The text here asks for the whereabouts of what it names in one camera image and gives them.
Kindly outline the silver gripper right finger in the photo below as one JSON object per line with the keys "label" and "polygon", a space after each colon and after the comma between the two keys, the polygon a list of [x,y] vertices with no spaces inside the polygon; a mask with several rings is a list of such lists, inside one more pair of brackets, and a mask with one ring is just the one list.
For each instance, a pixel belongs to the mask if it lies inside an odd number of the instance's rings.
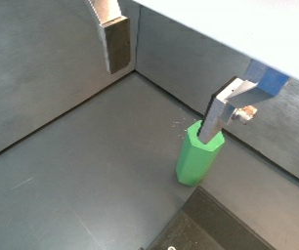
{"label": "silver gripper right finger", "polygon": [[288,80],[288,75],[251,60],[244,76],[234,77],[212,95],[199,131],[200,141],[207,144],[234,120],[247,123],[258,113],[254,104],[276,97]]}

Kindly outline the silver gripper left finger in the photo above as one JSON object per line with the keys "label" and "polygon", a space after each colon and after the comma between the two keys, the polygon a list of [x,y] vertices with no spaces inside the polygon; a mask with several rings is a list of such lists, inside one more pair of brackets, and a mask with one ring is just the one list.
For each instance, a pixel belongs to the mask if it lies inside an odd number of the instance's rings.
{"label": "silver gripper left finger", "polygon": [[87,0],[103,43],[107,70],[111,74],[131,62],[131,20],[123,15],[118,0]]}

